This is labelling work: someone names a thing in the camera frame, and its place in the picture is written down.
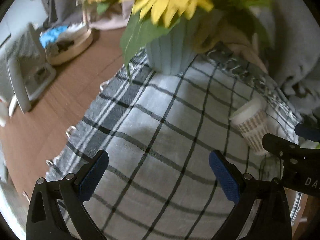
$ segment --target black stripe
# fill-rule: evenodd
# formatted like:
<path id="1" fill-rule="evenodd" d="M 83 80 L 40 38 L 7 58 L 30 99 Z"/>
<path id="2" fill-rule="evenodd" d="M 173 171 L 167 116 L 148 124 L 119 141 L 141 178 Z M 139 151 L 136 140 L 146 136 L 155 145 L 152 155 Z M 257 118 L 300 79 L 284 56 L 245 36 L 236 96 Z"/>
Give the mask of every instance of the black stripe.
<path id="1" fill-rule="evenodd" d="M 281 125 L 279 124 L 279 126 L 276 129 L 276 136 L 279 136 L 279 128 L 281 127 Z"/>
<path id="2" fill-rule="evenodd" d="M 58 175 L 59 175 L 61 178 L 64 177 L 62 171 L 61 171 L 55 164 L 53 164 L 51 167 L 58 173 Z"/>
<path id="3" fill-rule="evenodd" d="M 252 88 L 251 94 L 250 94 L 250 100 L 252 100 L 253 92 L 254 92 L 254 89 Z M 247 171 L 248 171 L 249 158 L 250 158 L 250 146 L 248 146 L 247 161 L 246 161 L 246 164 L 245 164 L 244 173 L 247 173 Z"/>
<path id="4" fill-rule="evenodd" d="M 85 161 L 90 162 L 92 160 L 86 154 L 79 151 L 70 141 L 68 141 L 66 145 L 75 155 L 79 156 L 80 158 L 84 159 Z"/>
<path id="5" fill-rule="evenodd" d="M 199 71 L 199 72 L 201 72 L 201 73 L 203 73 L 203 74 L 205 74 L 206 76 L 209 76 L 207 73 L 205 73 L 205 72 L 203 72 L 202 70 L 200 70 L 200 69 L 197 69 L 197 68 L 195 68 L 194 66 L 191 66 L 191 68 L 193 68 L 193 69 L 195 69 L 195 70 L 197 70 L 197 71 Z M 220 85 L 222 85 L 223 87 L 225 87 L 226 89 L 228 89 L 228 90 L 231 90 L 229 87 L 227 87 L 225 84 L 223 84 L 223 83 L 221 83 L 220 81 L 218 81 L 217 79 L 214 79 L 214 81 L 216 81 L 217 83 L 219 83 Z M 242 99 L 245 99 L 245 100 L 248 100 L 247 98 L 245 98 L 244 96 L 242 96 L 242 95 L 240 95 L 240 94 L 238 94 L 237 92 L 235 92 L 234 91 L 234 94 L 236 94 L 237 96 L 239 96 L 239 97 L 241 97 Z M 278 114 L 278 112 L 276 111 L 276 109 L 270 104 L 270 106 L 272 107 L 272 109 L 273 109 L 273 111 L 275 111 L 275 113 L 277 113 L 277 115 L 284 121 L 284 122 L 288 122 L 288 120 L 285 120 L 283 117 L 282 117 L 282 115 L 280 115 L 280 114 Z M 284 130 L 284 128 L 281 126 L 281 128 L 282 128 L 282 130 L 284 131 L 284 133 L 287 133 L 287 131 L 286 130 Z"/>
<path id="6" fill-rule="evenodd" d="M 180 81 L 179 81 L 179 83 L 178 83 L 178 85 L 177 85 L 177 88 L 176 88 L 176 90 L 175 90 L 175 93 L 174 93 L 174 95 L 173 95 L 173 97 L 172 97 L 172 99 L 171 99 L 171 102 L 170 102 L 170 104 L 169 104 L 166 112 L 164 113 L 163 120 L 165 120 L 165 119 L 167 118 L 167 116 L 168 116 L 168 114 L 169 114 L 169 111 L 171 110 L 172 105 L 173 105 L 173 103 L 174 103 L 174 101 L 175 101 L 176 95 L 177 95 L 177 93 L 178 93 L 178 91 L 179 91 L 179 88 L 180 88 L 181 84 L 182 84 L 182 79 L 180 79 Z M 113 214 L 114 214 L 114 211 L 115 211 L 114 209 L 117 209 L 117 208 L 118 208 L 118 206 L 119 206 L 119 204 L 121 203 L 121 200 L 123 199 L 125 193 L 126 193 L 127 190 L 129 189 L 130 184 L 132 183 L 134 177 L 137 175 L 139 169 L 140 169 L 141 166 L 143 165 L 143 163 L 144 163 L 145 159 L 147 158 L 147 156 L 148 156 L 148 154 L 149 154 L 149 152 L 150 152 L 150 150 L 151 150 L 154 142 L 156 141 L 156 137 L 157 137 L 157 135 L 159 134 L 159 131 L 160 131 L 162 125 L 163 125 L 163 122 L 160 122 L 159 125 L 158 125 L 158 127 L 157 127 L 157 129 L 156 129 L 156 131 L 155 131 L 155 133 L 153 134 L 153 137 L 152 137 L 152 139 L 151 139 L 151 141 L 150 141 L 147 149 L 145 150 L 145 153 L 143 154 L 143 156 L 142 156 L 142 158 L 140 159 L 137 167 L 135 168 L 135 170 L 133 171 L 132 175 L 130 176 L 130 180 L 128 181 L 127 185 L 124 187 L 124 189 L 122 190 L 121 194 L 119 195 L 119 197 L 118 197 L 118 199 L 117 199 L 117 201 L 116 201 L 116 204 L 115 204 L 114 208 L 112 209 L 112 211 L 111 211 L 111 213 L 109 214 L 106 222 L 104 223 L 104 226 L 103 226 L 102 230 L 104 230 L 104 229 L 108 226 L 108 223 L 110 222 L 110 220 L 111 220 L 111 218 L 112 218 L 112 216 L 113 216 Z"/>
<path id="7" fill-rule="evenodd" d="M 157 116 L 156 114 L 148 111 L 148 110 L 143 110 L 144 108 L 142 106 L 139 106 L 139 105 L 136 105 L 136 107 L 138 109 L 140 109 L 141 111 L 143 111 L 144 113 L 146 114 L 149 114 L 151 117 L 155 118 L 156 120 L 158 121 L 162 121 L 162 118 Z M 103 126 L 100 126 L 98 125 L 97 123 L 89 120 L 87 117 L 83 117 L 82 119 L 83 122 L 85 122 L 87 125 L 90 125 L 90 126 L 93 126 L 95 127 L 97 130 L 103 132 L 104 134 L 106 135 L 111 135 L 111 136 L 114 136 L 114 137 L 119 137 L 119 138 L 122 138 L 130 143 L 132 143 L 133 145 L 137 146 L 138 148 L 140 148 L 141 150 L 145 151 L 147 149 L 147 146 L 143 143 L 141 143 L 139 140 L 131 137 L 130 135 L 127 135 L 125 133 L 122 133 L 122 132 L 115 132 L 115 131 L 112 131 L 110 129 L 107 129 Z M 172 125 L 171 123 L 169 123 L 168 121 L 164 120 L 164 125 L 166 125 L 168 128 L 174 130 L 175 132 L 183 135 L 184 137 L 190 139 L 191 141 L 193 141 L 195 139 L 194 136 L 184 132 L 183 130 L 175 127 L 174 125 Z M 197 142 L 196 142 L 198 145 L 200 145 L 201 147 L 203 147 L 204 149 L 207 149 L 209 152 L 212 152 L 213 150 L 216 150 L 214 149 L 213 147 L 205 144 L 204 142 L 200 141 L 199 139 L 197 139 Z M 157 160 L 160 160 L 161 162 L 167 164 L 168 166 L 176 169 L 177 171 L 181 171 L 182 167 L 177 165 L 175 162 L 171 161 L 170 159 L 164 157 L 163 155 L 159 154 L 158 152 L 154 151 L 151 149 L 151 151 L 149 152 L 149 155 L 156 158 Z M 246 161 L 243 160 L 243 159 L 240 159 L 236 156 L 233 156 L 229 153 L 227 153 L 226 157 L 228 157 L 229 159 L 235 161 L 235 162 L 238 162 L 238 163 L 241 163 L 241 164 L 246 164 Z M 248 162 L 248 165 L 253 167 L 254 169 L 258 170 L 259 167 L 252 163 L 252 162 Z M 191 171 L 186 171 L 185 173 L 188 177 L 194 179 L 194 180 L 197 180 L 203 184 L 209 184 L 209 185 L 214 185 L 214 180 L 208 180 L 208 179 L 205 179 L 205 178 L 202 178 L 201 176 L 198 176 L 198 175 L 195 175 L 194 173 L 192 173 Z"/>
<path id="8" fill-rule="evenodd" d="M 102 127 L 102 126 L 99 126 L 99 125 L 96 125 L 94 124 L 94 122 L 92 122 L 91 120 L 85 118 L 84 121 L 88 124 L 88 125 L 95 125 L 95 128 L 101 132 L 103 132 L 104 134 L 107 134 L 107 135 L 112 135 L 113 137 L 119 137 L 119 138 L 122 138 L 124 140 L 126 140 L 127 142 L 130 142 L 131 144 L 135 145 L 136 147 L 138 147 L 139 149 L 141 149 L 142 151 L 146 151 L 147 150 L 147 146 L 143 143 L 141 143 L 139 140 L 131 137 L 130 135 L 127 135 L 125 133 L 122 133 L 122 132 L 114 132 L 110 129 L 107 129 L 105 127 Z M 159 154 L 158 152 L 150 149 L 148 155 L 150 155 L 151 157 L 161 161 L 162 163 L 172 167 L 173 169 L 177 170 L 177 171 L 181 171 L 183 167 L 181 167 L 180 165 L 176 164 L 175 162 L 173 162 L 172 160 L 164 157 L 163 155 Z M 210 179 L 205 179 L 201 176 L 198 176 L 194 173 L 192 173 L 191 171 L 186 171 L 186 175 L 188 177 L 190 177 L 191 179 L 193 180 L 196 180 L 200 183 L 203 183 L 203 184 L 207 184 L 207 185 L 214 185 L 214 180 L 210 180 Z"/>
<path id="9" fill-rule="evenodd" d="M 115 77 L 116 78 L 118 78 L 118 79 L 120 79 L 120 76 L 121 75 L 121 71 L 119 71 L 119 72 L 117 72 L 116 73 L 116 75 L 115 75 Z M 119 95 L 121 95 L 121 93 L 122 93 L 122 91 L 125 89 L 125 86 L 123 86 L 122 87 L 122 89 L 119 91 Z M 112 105 L 110 104 L 106 109 L 105 109 L 105 111 L 104 111 L 104 113 L 105 112 L 107 112 L 110 108 L 112 107 Z M 81 157 L 81 158 L 83 158 L 84 160 L 86 160 L 87 162 L 89 162 L 90 160 L 88 160 L 87 159 L 87 155 L 85 154 L 85 153 L 83 153 L 83 152 L 81 152 L 79 149 L 76 149 L 71 143 L 69 143 L 69 141 L 68 141 L 68 143 L 67 143 L 67 146 L 69 147 L 69 149 L 71 150 L 71 151 L 73 151 L 76 155 L 78 155 L 79 157 Z"/>
<path id="10" fill-rule="evenodd" d="M 112 235 L 109 235 L 107 233 L 103 233 L 105 237 L 107 237 L 108 240 L 117 240 L 116 238 L 114 238 Z"/>
<path id="11" fill-rule="evenodd" d="M 213 186 L 212 192 L 211 192 L 211 194 L 209 196 L 209 199 L 208 199 L 207 203 L 205 204 L 203 210 L 201 211 L 201 213 L 199 214 L 198 218 L 196 219 L 196 221 L 194 222 L 194 224 L 190 228 L 189 232 L 187 233 L 186 237 L 184 238 L 185 240 L 189 239 L 189 237 L 190 237 L 191 233 L 193 232 L 193 230 L 195 229 L 196 225 L 199 223 L 200 219 L 205 214 L 205 211 L 207 210 L 209 204 L 212 201 L 212 198 L 213 198 L 214 192 L 216 191 L 217 185 L 218 185 L 218 181 L 216 180 L 216 183 Z"/>
<path id="12" fill-rule="evenodd" d="M 202 92 L 206 92 L 206 90 L 205 90 L 204 88 L 196 85 L 196 84 L 193 83 L 191 80 L 186 79 L 186 78 L 183 78 L 183 80 L 187 81 L 188 83 L 190 83 L 191 85 L 193 85 L 193 86 L 196 87 L 197 89 L 200 89 Z M 142 83 L 139 82 L 139 81 L 132 81 L 132 83 L 133 83 L 133 84 L 136 84 L 136 85 L 142 85 Z M 166 90 L 166 89 L 164 89 L 164 88 L 161 88 L 161 87 L 157 86 L 156 84 L 149 84 L 148 86 L 149 86 L 149 87 L 153 87 L 154 89 L 156 89 L 156 90 L 159 91 L 159 92 L 165 93 L 165 94 L 167 94 L 167 95 L 169 95 L 169 96 L 173 96 L 173 93 L 172 93 L 172 92 L 170 92 L 169 90 Z M 216 100 L 217 102 L 219 102 L 220 104 L 225 105 L 225 106 L 228 106 L 228 107 L 230 106 L 229 103 L 227 103 L 227 102 L 223 101 L 222 99 L 216 97 L 216 96 L 215 96 L 212 92 L 210 92 L 210 91 L 209 91 L 209 95 L 210 95 L 214 100 Z M 201 110 L 200 110 L 199 108 L 196 108 L 195 106 L 191 105 L 190 103 L 188 103 L 188 102 L 185 101 L 184 99 L 177 97 L 176 100 L 179 101 L 180 103 L 184 104 L 185 106 L 190 107 L 192 110 L 195 110 L 196 112 L 201 113 Z"/>
<path id="13" fill-rule="evenodd" d="M 58 204 L 62 206 L 65 210 L 67 210 L 66 205 L 62 201 L 58 200 Z"/>
<path id="14" fill-rule="evenodd" d="M 228 130 L 227 130 L 227 138 L 226 138 L 226 143 L 225 143 L 224 152 L 223 152 L 223 156 L 225 156 L 225 157 L 227 155 L 227 149 L 228 149 L 228 144 L 229 144 L 229 136 L 230 136 L 230 129 L 231 129 L 230 117 L 231 117 L 231 112 L 232 112 L 233 94 L 235 91 L 236 83 L 237 83 L 237 79 L 235 78 L 234 82 L 233 82 L 232 90 L 231 90 L 231 101 L 230 101 L 230 107 L 229 107 L 229 112 L 228 112 Z"/>
<path id="15" fill-rule="evenodd" d="M 202 70 L 200 70 L 200 69 L 197 69 L 197 68 L 194 67 L 194 66 L 191 66 L 191 67 L 192 67 L 193 69 L 195 69 L 195 70 L 197 70 L 197 71 L 205 74 L 207 77 L 210 77 L 206 72 L 204 72 L 204 71 L 202 71 Z M 224 73 L 223 71 L 220 70 L 220 72 L 230 78 L 230 76 L 228 76 L 228 75 L 227 75 L 226 73 Z M 228 89 L 228 90 L 231 90 L 231 88 L 227 87 L 225 84 L 223 84 L 223 83 L 220 82 L 219 80 L 217 80 L 217 79 L 215 79 L 215 78 L 214 78 L 213 80 L 214 80 L 215 82 L 217 82 L 218 84 L 222 85 L 224 88 L 226 88 L 226 89 Z M 237 92 L 234 92 L 234 93 L 235 93 L 237 96 L 241 97 L 242 99 L 248 100 L 247 98 L 245 98 L 244 96 L 238 94 Z"/>
<path id="16" fill-rule="evenodd" d="M 140 93 L 140 95 L 139 95 L 138 98 L 136 99 L 136 102 L 140 99 L 141 95 L 142 95 L 143 92 L 145 91 L 145 89 L 146 89 L 146 87 L 148 86 L 149 82 L 152 80 L 152 78 L 153 78 L 154 75 L 156 74 L 154 71 L 153 71 L 153 72 L 150 72 L 150 73 L 151 73 L 151 75 L 148 74 L 148 76 L 150 75 L 149 79 L 147 80 L 147 77 L 146 77 L 146 79 L 145 79 L 145 81 L 147 80 L 147 82 L 146 82 L 145 84 L 144 84 L 144 83 L 141 83 L 141 84 L 138 86 L 138 87 L 140 87 L 140 88 L 141 88 L 141 87 L 143 87 L 143 88 L 142 88 L 142 92 Z M 138 90 L 136 90 L 134 94 L 130 94 L 130 97 L 132 98 L 132 102 L 133 102 L 133 100 L 136 98 L 136 96 L 137 96 L 140 88 L 139 88 Z M 119 119 L 116 120 L 116 124 L 119 122 L 119 120 L 120 120 L 122 117 L 123 117 L 123 115 L 122 115 L 121 117 L 119 117 Z M 126 117 L 122 119 L 122 121 L 121 121 L 120 124 L 118 124 L 118 127 L 115 129 L 115 132 L 118 131 L 119 127 L 122 125 L 122 123 L 124 122 L 124 120 L 126 119 Z M 108 144 L 110 143 L 111 139 L 112 139 L 112 136 L 108 139 L 106 145 L 108 145 Z"/>
<path id="17" fill-rule="evenodd" d="M 125 176 L 121 171 L 117 170 L 116 168 L 114 168 L 110 165 L 108 166 L 107 171 L 110 171 L 111 173 L 115 174 L 118 178 L 122 179 L 125 182 L 129 181 L 129 178 L 127 176 Z M 143 194 L 146 194 L 148 196 L 153 197 L 154 199 L 158 200 L 159 202 L 165 203 L 167 200 L 166 198 L 162 197 L 158 193 L 151 191 L 151 190 L 139 185 L 138 183 L 136 183 L 134 181 L 131 183 L 131 187 L 142 192 Z M 177 209 L 182 212 L 189 213 L 189 214 L 199 215 L 202 212 L 201 210 L 196 210 L 196 209 L 191 209 L 188 207 L 181 206 L 175 202 L 170 202 L 169 205 L 174 209 Z M 226 216 L 228 216 L 227 213 L 215 213 L 215 212 L 209 212 L 209 211 L 205 212 L 203 215 L 208 216 L 208 217 L 226 217 Z"/>
<path id="18" fill-rule="evenodd" d="M 282 173 L 282 163 L 281 163 L 281 158 L 279 158 L 280 160 L 280 176 L 281 176 L 281 173 Z"/>
<path id="19" fill-rule="evenodd" d="M 141 105 L 136 104 L 136 105 L 134 105 L 134 106 L 130 106 L 130 105 L 128 105 L 128 104 L 126 104 L 126 103 L 124 103 L 124 102 L 121 102 L 121 101 L 117 100 L 116 98 L 113 98 L 113 97 L 110 97 L 110 96 L 106 96 L 106 95 L 103 95 L 103 94 L 100 94 L 99 96 L 100 96 L 101 98 L 103 98 L 103 99 L 110 100 L 110 101 L 112 101 L 112 102 L 114 102 L 114 103 L 117 103 L 119 106 L 122 106 L 122 107 L 125 107 L 125 108 L 130 108 L 130 109 L 132 109 L 132 108 L 134 108 L 134 107 L 135 107 L 135 108 L 138 108 L 138 109 L 140 109 L 141 111 L 143 111 L 145 114 L 148 114 L 149 116 L 151 116 L 152 118 L 154 118 L 154 119 L 156 119 L 156 120 L 158 120 L 158 121 L 161 121 L 161 120 L 162 120 L 161 117 L 159 117 L 158 115 L 154 114 L 153 112 L 147 110 L 146 108 L 144 108 L 144 107 L 141 106 Z M 201 111 L 199 108 L 197 108 L 197 107 L 189 104 L 188 102 L 184 101 L 182 98 L 176 97 L 176 100 L 179 101 L 179 102 L 181 102 L 181 103 L 183 103 L 185 106 L 189 107 L 190 109 L 196 111 L 197 113 L 201 114 L 202 111 Z M 205 116 L 206 118 L 208 118 L 211 122 L 213 122 L 213 123 L 215 123 L 216 125 L 218 125 L 219 127 L 228 129 L 228 125 L 227 125 L 227 124 L 222 123 L 222 122 L 214 119 L 212 116 L 208 115 L 207 113 L 205 113 L 204 116 Z M 165 125 L 168 126 L 168 127 L 169 127 L 169 126 L 173 127 L 173 125 L 170 124 L 168 121 L 165 121 Z M 239 136 L 242 136 L 241 133 L 240 133 L 237 129 L 231 127 L 231 130 L 232 130 L 235 134 L 237 134 L 237 135 L 239 135 Z"/>
<path id="20" fill-rule="evenodd" d="M 296 206 L 293 206 L 293 217 L 295 216 L 295 215 L 297 215 L 298 214 L 298 210 L 299 210 L 299 206 L 300 206 L 300 202 L 301 202 L 301 197 L 302 197 L 302 193 L 301 192 L 298 192 L 298 197 L 297 197 L 297 205 Z"/>
<path id="21" fill-rule="evenodd" d="M 268 107 L 271 106 L 270 104 L 267 104 L 265 109 L 264 109 L 264 112 L 266 113 L 268 111 Z M 261 180 L 263 180 L 263 176 L 264 176 L 264 169 L 266 167 L 266 163 L 267 163 L 267 156 L 264 157 L 263 159 L 263 166 L 262 166 L 262 170 L 260 169 L 261 171 Z"/>
<path id="22" fill-rule="evenodd" d="M 133 223 L 135 225 L 137 225 L 138 227 L 140 228 L 143 228 L 143 229 L 148 229 L 149 226 L 132 218 L 132 217 L 129 217 L 128 215 L 124 214 L 123 212 L 121 212 L 120 210 L 116 209 L 114 206 L 112 206 L 110 203 L 108 203 L 106 200 L 104 200 L 102 197 L 100 197 L 99 195 L 93 193 L 92 197 L 94 199 L 96 199 L 97 201 L 99 201 L 100 203 L 102 203 L 106 208 L 110 209 L 110 210 L 115 210 L 115 214 L 119 215 L 120 217 L 122 217 L 124 220 L 126 221 L 129 221 L 130 223 Z M 167 233 L 164 233 L 164 232 L 161 232 L 159 230 L 154 230 L 153 231 L 154 234 L 156 235 L 159 235 L 159 236 L 163 236 L 163 237 L 166 237 L 168 239 L 184 239 L 184 236 L 177 236 L 177 235 L 172 235 L 172 234 L 167 234 Z M 208 238 L 191 238 L 192 240 L 209 240 Z"/>
<path id="23" fill-rule="evenodd" d="M 164 214 L 166 208 L 168 207 L 169 205 L 169 202 L 171 201 L 171 199 L 173 198 L 174 194 L 176 193 L 181 181 L 182 181 L 182 178 L 184 176 L 184 173 L 187 169 L 187 166 L 189 164 L 189 161 L 190 161 L 190 158 L 193 154 L 193 151 L 195 149 L 195 146 L 196 146 L 196 141 L 197 141 L 197 138 L 199 136 L 199 133 L 200 133 L 200 130 L 201 130 L 201 127 L 202 127 L 202 124 L 203 124 L 203 120 L 204 120 L 204 113 L 205 113 L 205 107 L 206 107 L 206 104 L 207 104 L 207 100 L 208 100 L 208 95 L 209 95 L 209 89 L 210 89 L 210 85 L 211 85 L 211 81 L 212 81 L 212 77 L 214 76 L 214 73 L 215 71 L 217 70 L 217 68 L 215 68 L 212 72 L 212 76 L 210 77 L 209 79 L 209 82 L 208 82 L 208 86 L 207 86 L 207 91 L 206 91 L 206 95 L 204 97 L 204 103 L 203 103 L 203 109 L 202 109 L 202 114 L 201 114 L 201 118 L 200 118 L 200 122 L 199 122 L 199 125 L 198 125 L 198 128 L 197 128 L 197 131 L 196 131 L 196 137 L 195 139 L 193 140 L 193 143 L 192 143 L 192 146 L 190 148 L 190 151 L 188 153 L 188 156 L 185 160 L 185 163 L 183 165 L 183 169 L 181 170 L 180 172 L 180 176 L 176 182 L 176 184 L 174 185 L 173 187 L 173 190 L 171 192 L 171 194 L 169 195 L 167 201 L 164 203 L 164 206 L 162 207 L 161 211 L 159 212 L 159 214 L 157 215 L 156 219 L 153 221 L 151 227 L 149 228 L 149 230 L 147 231 L 147 233 L 145 234 L 145 236 L 142 238 L 142 240 L 146 240 L 148 238 L 148 236 L 151 234 L 151 232 L 154 230 L 155 226 L 157 225 L 158 221 L 160 220 L 160 218 L 162 217 L 162 215 Z"/>

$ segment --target gray fabric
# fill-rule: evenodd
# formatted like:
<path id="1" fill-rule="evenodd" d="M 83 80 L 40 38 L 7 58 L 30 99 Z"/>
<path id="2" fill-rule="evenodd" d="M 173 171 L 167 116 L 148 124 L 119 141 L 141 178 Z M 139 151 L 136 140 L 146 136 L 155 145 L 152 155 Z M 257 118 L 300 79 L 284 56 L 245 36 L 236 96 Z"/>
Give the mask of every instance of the gray fabric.
<path id="1" fill-rule="evenodd" d="M 300 113 L 320 113 L 320 27 L 303 0 L 272 1 L 259 16 L 274 45 L 270 76 Z"/>
<path id="2" fill-rule="evenodd" d="M 109 166 L 84 203 L 108 239 L 211 239 L 233 208 L 209 167 L 214 149 L 242 173 L 264 173 L 265 158 L 228 120 L 262 96 L 208 60 L 199 56 L 185 73 L 164 76 L 148 68 L 142 51 L 131 61 L 132 84 L 121 69 L 53 160 L 49 181 L 77 172 L 99 149 L 108 152 Z M 298 143 L 297 120 L 267 102 L 265 110 L 272 132 Z M 280 176 L 279 162 L 271 173 Z"/>
<path id="3" fill-rule="evenodd" d="M 44 30 L 59 25 L 70 25 L 82 21 L 81 5 L 76 0 L 42 0 L 48 18 L 43 23 Z"/>

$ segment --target blue gripper pad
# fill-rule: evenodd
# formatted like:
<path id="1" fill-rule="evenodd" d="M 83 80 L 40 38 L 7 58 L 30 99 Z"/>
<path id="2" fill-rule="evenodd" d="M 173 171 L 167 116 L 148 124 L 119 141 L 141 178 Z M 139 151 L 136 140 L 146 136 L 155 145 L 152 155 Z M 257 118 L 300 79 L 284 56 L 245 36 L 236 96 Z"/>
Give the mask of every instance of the blue gripper pad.
<path id="1" fill-rule="evenodd" d="M 238 183 L 227 167 L 230 163 L 219 151 L 213 151 L 209 155 L 209 164 L 227 199 L 237 204 L 240 200 L 240 190 Z"/>
<path id="2" fill-rule="evenodd" d="M 105 151 L 102 152 L 103 153 L 101 154 L 101 156 L 92 165 L 91 169 L 88 171 L 84 179 L 79 184 L 78 199 L 81 201 L 81 203 L 90 200 L 104 172 L 108 168 L 108 153 Z"/>

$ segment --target white checkered cloth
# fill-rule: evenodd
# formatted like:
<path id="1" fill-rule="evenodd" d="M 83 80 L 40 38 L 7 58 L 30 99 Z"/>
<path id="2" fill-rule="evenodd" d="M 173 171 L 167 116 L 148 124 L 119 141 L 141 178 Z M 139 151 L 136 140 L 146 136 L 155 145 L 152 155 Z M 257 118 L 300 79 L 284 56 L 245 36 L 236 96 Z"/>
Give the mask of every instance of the white checkered cloth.
<path id="1" fill-rule="evenodd" d="M 210 240 L 234 204 L 209 167 L 209 153 L 218 149 L 242 173 L 263 175 L 268 159 L 256 156 L 228 120 L 262 96 L 201 56 L 178 76 L 161 75 L 146 64 L 144 51 L 132 60 L 131 85 L 124 69 L 117 73 L 46 178 L 76 173 L 99 149 L 106 150 L 109 166 L 84 206 L 108 239 Z M 296 120 L 267 102 L 266 112 L 274 134 L 298 143 Z M 266 177 L 279 177 L 282 165 L 272 163 Z"/>

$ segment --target white cup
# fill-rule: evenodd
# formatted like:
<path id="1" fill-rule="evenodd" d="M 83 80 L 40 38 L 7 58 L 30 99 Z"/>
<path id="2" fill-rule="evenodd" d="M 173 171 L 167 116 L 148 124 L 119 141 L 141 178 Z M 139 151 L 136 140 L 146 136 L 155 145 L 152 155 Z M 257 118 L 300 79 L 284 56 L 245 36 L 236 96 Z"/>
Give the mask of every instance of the white cup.
<path id="1" fill-rule="evenodd" d="M 263 111 L 259 98 L 251 100 L 235 111 L 230 117 L 230 121 L 240 131 L 256 155 L 268 153 L 262 146 L 263 136 L 269 133 L 267 114 Z"/>

